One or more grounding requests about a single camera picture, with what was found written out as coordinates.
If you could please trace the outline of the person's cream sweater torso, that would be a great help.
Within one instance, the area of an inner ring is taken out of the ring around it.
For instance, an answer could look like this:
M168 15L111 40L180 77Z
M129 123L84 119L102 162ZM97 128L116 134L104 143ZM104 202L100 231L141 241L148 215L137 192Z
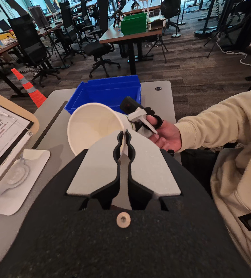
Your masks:
M231 239L251 267L251 142L219 153L211 192Z

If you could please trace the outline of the orange traffic cone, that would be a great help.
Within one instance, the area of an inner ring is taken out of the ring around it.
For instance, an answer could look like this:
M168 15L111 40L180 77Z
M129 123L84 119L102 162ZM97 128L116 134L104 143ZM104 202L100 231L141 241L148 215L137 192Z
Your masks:
M36 89L34 85L29 82L18 70L12 68L11 71L20 81L23 88L27 91L37 108L40 108L40 106L46 101L47 98L38 89Z

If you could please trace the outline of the blue plastic bin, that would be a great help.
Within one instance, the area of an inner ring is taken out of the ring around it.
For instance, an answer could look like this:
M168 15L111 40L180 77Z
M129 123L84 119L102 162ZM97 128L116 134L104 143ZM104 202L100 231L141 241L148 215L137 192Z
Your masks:
M141 104L141 83L137 75L119 76L81 82L65 106L71 115L87 103L101 103L122 113L120 104L125 97Z

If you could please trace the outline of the white paper cup green band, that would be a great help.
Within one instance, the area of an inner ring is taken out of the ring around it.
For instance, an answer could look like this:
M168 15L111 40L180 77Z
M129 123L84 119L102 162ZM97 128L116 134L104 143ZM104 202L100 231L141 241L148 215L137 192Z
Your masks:
M75 156L114 131L136 130L128 116L100 103L88 103L77 108L67 125L69 146Z

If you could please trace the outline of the black mesh office chair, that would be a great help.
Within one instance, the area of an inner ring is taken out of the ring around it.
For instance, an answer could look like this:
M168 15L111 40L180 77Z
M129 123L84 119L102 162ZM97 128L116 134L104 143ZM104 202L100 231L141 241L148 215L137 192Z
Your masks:
M39 84L43 88L42 80L48 75L60 80L61 78L58 76L60 72L49 63L51 54L41 41L30 15L26 14L18 18L8 19L8 22L19 43L22 63L27 67L39 69L31 80L32 84L35 84L35 80L39 78Z
M92 78L92 72L94 72L98 67L102 66L106 77L109 78L109 75L106 71L105 64L117 65L117 68L120 69L121 66L117 62L113 62L109 59L104 59L103 56L114 52L115 48L113 43L100 43L98 37L102 37L103 34L108 30L108 1L99 0L97 1L99 5L99 29L91 31L90 35L94 37L95 41L88 43L84 52L87 56L93 56L95 63L93 64L92 70L89 73L89 78Z
M165 23L165 29L163 31L163 35L164 35L166 29L169 28L169 26L173 26L176 28L176 33L171 35L171 38L180 37L181 34L179 33L180 29L179 29L178 25L179 25L179 15L181 12L181 1L180 0L164 0L161 3L160 10L161 10L162 16L164 16L165 19L167 20L167 23ZM175 16L177 17L177 23L173 23L172 21L170 21L170 19Z
M62 23L65 33L59 35L59 40L65 50L65 55L63 61L66 62L66 59L69 58L71 64L73 64L72 56L75 54L82 55L86 59L86 54L83 50L75 50L72 48L73 44L79 45L79 34L75 28L74 21L72 18L71 10L68 1L63 1L59 3L61 10Z

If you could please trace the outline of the person's right forearm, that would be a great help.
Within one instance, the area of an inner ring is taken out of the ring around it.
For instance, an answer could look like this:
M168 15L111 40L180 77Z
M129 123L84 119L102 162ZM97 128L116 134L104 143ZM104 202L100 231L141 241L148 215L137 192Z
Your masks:
M216 148L226 143L251 142L251 91L242 92L202 111L181 118L175 126L181 136L181 148Z

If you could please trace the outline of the green plastic bin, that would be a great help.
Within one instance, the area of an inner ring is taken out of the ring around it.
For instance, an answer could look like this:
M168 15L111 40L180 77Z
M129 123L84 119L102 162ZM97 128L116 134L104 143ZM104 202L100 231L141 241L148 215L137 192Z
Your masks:
M143 33L147 30L147 13L125 16L121 21L120 30L123 35Z

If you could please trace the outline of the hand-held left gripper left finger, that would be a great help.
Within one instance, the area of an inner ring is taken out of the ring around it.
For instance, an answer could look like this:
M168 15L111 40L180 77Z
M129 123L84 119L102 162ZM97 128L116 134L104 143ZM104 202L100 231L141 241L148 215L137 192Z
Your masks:
M67 195L114 198L120 191L120 148L123 131L116 130L94 143L86 152Z

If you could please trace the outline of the wooden top table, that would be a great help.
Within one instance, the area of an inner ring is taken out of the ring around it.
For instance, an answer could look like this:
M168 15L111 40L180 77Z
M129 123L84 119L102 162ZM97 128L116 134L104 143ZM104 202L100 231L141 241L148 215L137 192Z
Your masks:
M154 55L143 56L142 43L145 39L152 36L158 36L162 34L162 29L155 29L152 31L146 30L146 32L124 35L119 31L119 27L110 27L99 39L100 44L113 43L113 44L125 44L128 46L128 63L130 66L131 75L136 75L135 62L150 61L153 60Z

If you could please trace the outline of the person's dark trouser leg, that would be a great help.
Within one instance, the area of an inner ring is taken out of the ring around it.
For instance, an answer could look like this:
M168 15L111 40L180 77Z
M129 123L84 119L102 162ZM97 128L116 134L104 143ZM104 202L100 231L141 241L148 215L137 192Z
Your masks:
M182 166L185 167L204 187L211 199L211 175L219 151L213 152L208 148L186 149L180 153Z

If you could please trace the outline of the white document stand wooden board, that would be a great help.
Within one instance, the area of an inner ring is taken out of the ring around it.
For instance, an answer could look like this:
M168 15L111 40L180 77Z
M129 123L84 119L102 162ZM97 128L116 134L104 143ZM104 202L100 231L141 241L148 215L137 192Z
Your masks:
M39 129L37 118L0 95L0 106L33 122L8 157L0 165L0 214L15 214L24 203L51 155L48 150L29 149L29 142Z

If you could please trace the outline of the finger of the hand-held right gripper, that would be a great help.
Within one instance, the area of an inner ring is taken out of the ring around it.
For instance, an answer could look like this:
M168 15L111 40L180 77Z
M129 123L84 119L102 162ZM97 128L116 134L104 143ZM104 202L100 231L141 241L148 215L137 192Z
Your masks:
M128 114L128 120L131 122L141 121L143 123L146 123L146 116L147 113L144 109L137 108L134 112Z

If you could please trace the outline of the cardboard box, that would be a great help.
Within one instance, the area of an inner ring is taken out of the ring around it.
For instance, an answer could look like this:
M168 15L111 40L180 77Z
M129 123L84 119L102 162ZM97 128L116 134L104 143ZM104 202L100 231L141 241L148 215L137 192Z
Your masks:
M148 31L163 29L166 25L166 19L162 15L147 18Z

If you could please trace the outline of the black stanchion post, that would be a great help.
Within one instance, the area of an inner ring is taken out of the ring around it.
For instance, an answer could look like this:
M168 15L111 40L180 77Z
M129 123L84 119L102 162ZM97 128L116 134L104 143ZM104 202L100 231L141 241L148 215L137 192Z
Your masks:
M211 17L214 2L215 2L215 0L211 0L211 3L209 5L209 9L208 9L208 13L207 13L207 16L205 18L204 27L202 29L198 29L198 30L195 31L195 33L194 33L195 38L207 38L208 36L210 36L214 32L213 28L208 28L207 27L208 26L208 21Z

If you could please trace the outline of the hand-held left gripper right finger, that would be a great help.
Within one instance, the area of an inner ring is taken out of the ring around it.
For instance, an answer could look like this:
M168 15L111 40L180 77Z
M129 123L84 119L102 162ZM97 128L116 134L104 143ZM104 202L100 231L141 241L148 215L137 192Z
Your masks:
M128 193L138 200L179 196L181 190L161 150L149 139L126 130L128 146Z

